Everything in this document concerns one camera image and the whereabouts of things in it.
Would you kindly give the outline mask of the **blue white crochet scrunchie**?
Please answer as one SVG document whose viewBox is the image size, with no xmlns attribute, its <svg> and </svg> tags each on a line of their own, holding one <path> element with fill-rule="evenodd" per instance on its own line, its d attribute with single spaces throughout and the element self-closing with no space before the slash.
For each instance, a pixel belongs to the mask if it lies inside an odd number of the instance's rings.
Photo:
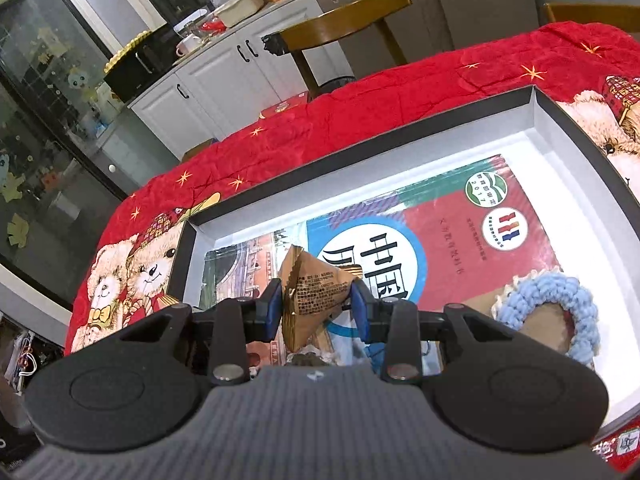
<svg viewBox="0 0 640 480">
<path fill-rule="evenodd" d="M 559 268 L 512 278 L 496 297 L 490 315 L 511 330 L 594 367 L 600 350 L 598 308 L 578 278 Z"/>
</svg>

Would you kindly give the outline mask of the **red snack bar packet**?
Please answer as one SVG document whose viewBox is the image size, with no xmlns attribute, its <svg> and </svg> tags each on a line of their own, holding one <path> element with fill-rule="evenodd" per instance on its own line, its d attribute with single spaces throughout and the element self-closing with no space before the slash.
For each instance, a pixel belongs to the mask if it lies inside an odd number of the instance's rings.
<svg viewBox="0 0 640 480">
<path fill-rule="evenodd" d="M 615 470 L 624 472 L 639 461 L 640 416 L 592 446 L 592 452 L 600 456 Z"/>
</svg>

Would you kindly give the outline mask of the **brown triangular snack packet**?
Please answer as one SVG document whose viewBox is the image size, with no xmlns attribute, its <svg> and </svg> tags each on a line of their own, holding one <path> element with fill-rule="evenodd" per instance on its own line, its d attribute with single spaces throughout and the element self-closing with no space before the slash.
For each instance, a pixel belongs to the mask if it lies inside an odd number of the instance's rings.
<svg viewBox="0 0 640 480">
<path fill-rule="evenodd" d="M 339 268 L 292 245 L 279 271 L 283 292 L 282 334 L 289 352 L 307 341 L 331 316 L 342 312 L 358 266 Z"/>
</svg>

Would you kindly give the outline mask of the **colourful book in box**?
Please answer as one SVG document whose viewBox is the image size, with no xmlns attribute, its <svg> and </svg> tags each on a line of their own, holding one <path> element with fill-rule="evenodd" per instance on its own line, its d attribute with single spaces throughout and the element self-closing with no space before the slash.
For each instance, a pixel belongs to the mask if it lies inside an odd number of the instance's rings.
<svg viewBox="0 0 640 480">
<path fill-rule="evenodd" d="M 259 296 L 293 245 L 358 272 L 376 298 L 422 311 L 465 302 L 487 312 L 511 278 L 559 264 L 520 182 L 495 155 L 223 238 L 204 256 L 198 306 Z"/>
</svg>

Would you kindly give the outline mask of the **black shallow cardboard box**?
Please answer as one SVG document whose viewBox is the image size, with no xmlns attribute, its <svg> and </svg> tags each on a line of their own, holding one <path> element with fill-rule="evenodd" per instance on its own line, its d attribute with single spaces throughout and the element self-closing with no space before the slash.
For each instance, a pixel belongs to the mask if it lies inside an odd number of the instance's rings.
<svg viewBox="0 0 640 480">
<path fill-rule="evenodd" d="M 610 396 L 601 431 L 612 434 L 639 411 L 639 204 L 597 144 L 536 88 L 380 134 L 194 214 L 183 229 L 168 292 L 198 307 L 204 256 L 229 235 L 495 155 L 534 207 L 557 268 L 593 296 L 600 332 L 594 369 Z"/>
</svg>

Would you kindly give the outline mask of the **glass sliding door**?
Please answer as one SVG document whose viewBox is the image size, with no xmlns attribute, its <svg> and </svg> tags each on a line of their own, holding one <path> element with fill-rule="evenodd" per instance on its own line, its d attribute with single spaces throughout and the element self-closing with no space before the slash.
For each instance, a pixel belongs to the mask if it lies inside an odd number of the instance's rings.
<svg viewBox="0 0 640 480">
<path fill-rule="evenodd" d="M 1 262 L 65 309 L 125 197 L 95 160 L 105 55 L 70 0 L 1 1 Z"/>
</svg>

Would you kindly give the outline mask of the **white kitchen cabinet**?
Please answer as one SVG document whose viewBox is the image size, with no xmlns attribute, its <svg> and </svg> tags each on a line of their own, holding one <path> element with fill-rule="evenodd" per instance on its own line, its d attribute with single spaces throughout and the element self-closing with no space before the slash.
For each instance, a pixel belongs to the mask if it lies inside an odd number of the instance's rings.
<svg viewBox="0 0 640 480">
<path fill-rule="evenodd" d="M 317 0 L 270 3 L 177 62 L 129 107 L 177 158 L 224 140 L 307 90 L 292 56 L 267 52 L 262 37 L 321 13 Z"/>
</svg>

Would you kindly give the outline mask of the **red teddy bear blanket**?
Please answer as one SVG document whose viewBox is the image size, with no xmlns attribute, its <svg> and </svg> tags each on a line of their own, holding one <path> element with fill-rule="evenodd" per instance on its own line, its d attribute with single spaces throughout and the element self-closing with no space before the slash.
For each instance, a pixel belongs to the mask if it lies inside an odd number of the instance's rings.
<svg viewBox="0 0 640 480">
<path fill-rule="evenodd" d="M 502 90 L 533 82 L 552 98 L 568 98 L 605 76 L 638 73 L 638 40 L 612 25 L 574 22 L 382 70 L 316 104 L 249 125 L 153 178 L 116 208 L 98 245 L 142 233 L 172 206 L 190 206 L 215 192 L 235 196 L 391 128 Z"/>
</svg>

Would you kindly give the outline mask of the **black microwave oven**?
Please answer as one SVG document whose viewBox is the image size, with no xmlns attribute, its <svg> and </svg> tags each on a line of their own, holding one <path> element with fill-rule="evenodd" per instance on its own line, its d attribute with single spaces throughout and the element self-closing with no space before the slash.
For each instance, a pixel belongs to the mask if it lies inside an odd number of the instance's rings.
<svg viewBox="0 0 640 480">
<path fill-rule="evenodd" d="M 122 102 L 134 100 L 171 69 L 181 37 L 171 24 L 145 30 L 104 66 L 104 81 Z"/>
</svg>

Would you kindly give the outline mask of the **red gift box on floor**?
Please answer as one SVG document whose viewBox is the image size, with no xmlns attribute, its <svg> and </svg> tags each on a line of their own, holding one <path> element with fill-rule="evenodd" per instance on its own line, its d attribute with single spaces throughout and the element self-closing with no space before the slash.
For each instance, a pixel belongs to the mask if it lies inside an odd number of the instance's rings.
<svg viewBox="0 0 640 480">
<path fill-rule="evenodd" d="M 286 110 L 290 110 L 291 108 L 305 105 L 308 103 L 308 101 L 308 91 L 297 93 L 295 96 L 290 96 L 289 98 L 279 102 L 278 104 L 274 104 L 273 106 L 265 108 L 259 113 L 258 118 L 266 119 L 272 117 L 274 115 L 285 112 Z"/>
</svg>

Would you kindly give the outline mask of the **white mug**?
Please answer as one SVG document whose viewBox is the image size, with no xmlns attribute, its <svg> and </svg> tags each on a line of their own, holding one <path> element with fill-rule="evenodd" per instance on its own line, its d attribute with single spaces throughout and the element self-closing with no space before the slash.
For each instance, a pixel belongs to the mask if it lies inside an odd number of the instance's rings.
<svg viewBox="0 0 640 480">
<path fill-rule="evenodd" d="M 176 45 L 176 55 L 178 58 L 183 58 L 198 47 L 201 47 L 202 42 L 203 40 L 199 36 L 190 34 Z"/>
</svg>

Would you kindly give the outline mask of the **wooden chair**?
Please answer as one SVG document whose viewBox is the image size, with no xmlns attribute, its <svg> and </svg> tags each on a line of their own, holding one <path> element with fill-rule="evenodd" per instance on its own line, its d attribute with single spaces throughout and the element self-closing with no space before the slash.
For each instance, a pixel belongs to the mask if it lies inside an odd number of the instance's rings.
<svg viewBox="0 0 640 480">
<path fill-rule="evenodd" d="M 305 58 L 305 51 L 332 44 L 332 42 L 345 39 L 373 26 L 381 35 L 395 65 L 406 65 L 408 60 L 390 29 L 390 25 L 386 22 L 386 18 L 411 5 L 411 0 L 356 0 L 323 13 L 318 18 L 311 18 L 280 30 L 280 32 L 263 36 L 262 43 L 264 49 L 275 56 L 288 54 L 292 56 L 300 76 L 306 84 L 307 101 L 310 102 L 322 94 L 331 93 L 350 84 L 356 78 L 354 76 L 339 76 L 325 84 L 318 84 Z"/>
<path fill-rule="evenodd" d="M 572 21 L 602 23 L 628 34 L 640 32 L 640 6 L 608 3 L 545 3 L 542 8 L 550 23 Z"/>
</svg>

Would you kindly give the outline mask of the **beige plastic basin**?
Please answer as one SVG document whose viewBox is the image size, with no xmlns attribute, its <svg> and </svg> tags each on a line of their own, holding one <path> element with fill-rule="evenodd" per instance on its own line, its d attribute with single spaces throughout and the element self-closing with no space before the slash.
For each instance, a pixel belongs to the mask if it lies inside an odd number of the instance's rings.
<svg viewBox="0 0 640 480">
<path fill-rule="evenodd" d="M 229 0 L 214 11 L 214 15 L 227 28 L 250 18 L 265 6 L 265 0 Z"/>
</svg>

